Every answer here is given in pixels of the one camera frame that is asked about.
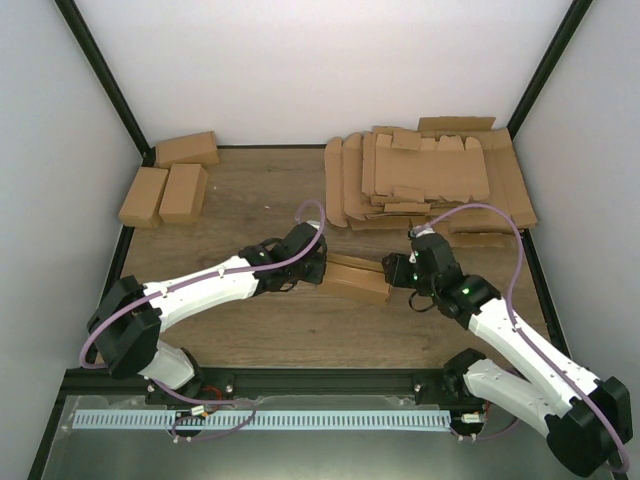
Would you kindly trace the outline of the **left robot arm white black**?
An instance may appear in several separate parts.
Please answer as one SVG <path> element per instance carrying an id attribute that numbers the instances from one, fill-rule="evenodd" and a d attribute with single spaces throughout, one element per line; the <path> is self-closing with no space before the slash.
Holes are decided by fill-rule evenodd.
<path id="1" fill-rule="evenodd" d="M 193 355 L 162 341 L 163 332 L 216 306 L 263 293 L 284 293 L 297 283 L 321 284 L 327 245 L 315 221 L 297 224 L 285 237 L 248 246 L 225 262 L 161 282 L 118 280 L 88 322 L 93 344 L 115 380 L 146 377 L 169 388 L 181 403 L 204 392 L 204 374 Z"/>

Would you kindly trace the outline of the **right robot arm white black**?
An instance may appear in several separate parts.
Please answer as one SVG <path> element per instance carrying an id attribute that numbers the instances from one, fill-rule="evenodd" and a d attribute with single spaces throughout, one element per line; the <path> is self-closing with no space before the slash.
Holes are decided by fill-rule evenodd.
<path id="1" fill-rule="evenodd" d="M 411 240 L 410 254 L 383 258 L 385 280 L 427 297 L 433 307 L 497 350 L 509 372 L 467 349 L 449 361 L 447 396 L 487 400 L 536 430 L 555 458 L 588 477 L 633 437 L 630 394 L 601 380 L 533 330 L 486 279 L 462 271 L 449 242 L 434 231 Z"/>

